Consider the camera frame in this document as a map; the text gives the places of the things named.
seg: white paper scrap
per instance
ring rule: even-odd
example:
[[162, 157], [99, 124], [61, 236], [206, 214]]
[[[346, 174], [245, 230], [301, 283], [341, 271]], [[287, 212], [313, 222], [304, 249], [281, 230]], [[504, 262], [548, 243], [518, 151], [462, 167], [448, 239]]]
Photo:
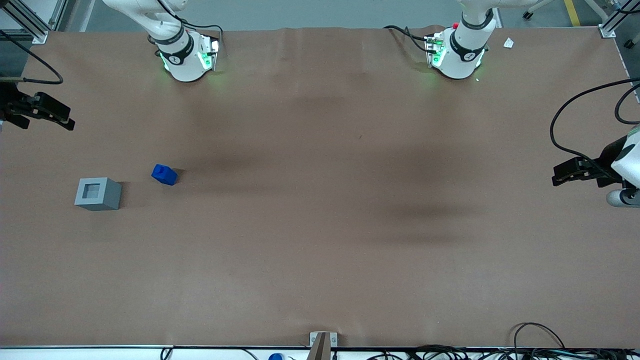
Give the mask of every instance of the white paper scrap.
[[507, 38], [507, 41], [504, 42], [504, 47], [511, 49], [513, 47], [513, 40], [511, 38]]

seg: gray cube with hole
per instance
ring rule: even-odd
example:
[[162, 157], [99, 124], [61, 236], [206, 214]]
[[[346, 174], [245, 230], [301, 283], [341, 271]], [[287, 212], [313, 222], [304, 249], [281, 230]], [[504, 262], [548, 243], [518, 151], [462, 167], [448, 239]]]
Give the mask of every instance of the gray cube with hole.
[[91, 211], [117, 210], [120, 207], [122, 185], [108, 177], [80, 179], [76, 206]]

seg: square hole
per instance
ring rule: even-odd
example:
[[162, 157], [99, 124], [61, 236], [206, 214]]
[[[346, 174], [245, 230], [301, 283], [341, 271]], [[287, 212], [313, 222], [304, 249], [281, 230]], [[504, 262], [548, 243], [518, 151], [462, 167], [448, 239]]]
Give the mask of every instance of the square hole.
[[100, 184], [85, 184], [84, 191], [82, 193], [83, 199], [95, 199], [100, 192]]

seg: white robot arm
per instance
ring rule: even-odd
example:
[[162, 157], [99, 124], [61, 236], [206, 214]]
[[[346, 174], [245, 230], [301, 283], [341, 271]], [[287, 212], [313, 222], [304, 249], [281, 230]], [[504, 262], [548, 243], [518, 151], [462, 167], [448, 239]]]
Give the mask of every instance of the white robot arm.
[[426, 39], [429, 64], [453, 79], [469, 77], [480, 66], [486, 42], [495, 29], [493, 8], [531, 6], [538, 0], [457, 0], [462, 20]]
[[186, 29], [169, 14], [185, 8], [188, 0], [103, 0], [104, 3], [130, 17], [145, 28], [154, 40], [164, 68], [179, 81], [194, 81], [208, 70], [214, 70], [219, 42]]
[[617, 208], [640, 208], [640, 126], [607, 145], [600, 157], [588, 160], [581, 156], [554, 167], [554, 186], [576, 180], [596, 179], [599, 188], [621, 184], [622, 189], [607, 194], [609, 205]]

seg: brown table surface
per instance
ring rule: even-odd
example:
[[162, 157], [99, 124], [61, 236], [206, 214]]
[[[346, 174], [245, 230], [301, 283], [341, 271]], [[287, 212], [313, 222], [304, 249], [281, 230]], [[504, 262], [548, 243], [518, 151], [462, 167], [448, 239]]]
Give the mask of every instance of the brown table surface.
[[[427, 30], [416, 31], [427, 33]], [[513, 49], [502, 43], [509, 36]], [[626, 78], [595, 28], [499, 29], [445, 79], [379, 29], [225, 33], [219, 72], [174, 81], [142, 33], [53, 33], [35, 51], [76, 130], [2, 139], [0, 343], [637, 346], [638, 210], [551, 184], [558, 107]], [[26, 75], [51, 75], [33, 59]], [[558, 140], [623, 136], [626, 86], [581, 99]], [[632, 116], [629, 101], [625, 116]], [[169, 187], [150, 177], [180, 169]], [[74, 206], [78, 180], [122, 208]], [[521, 344], [553, 346], [528, 329]]]

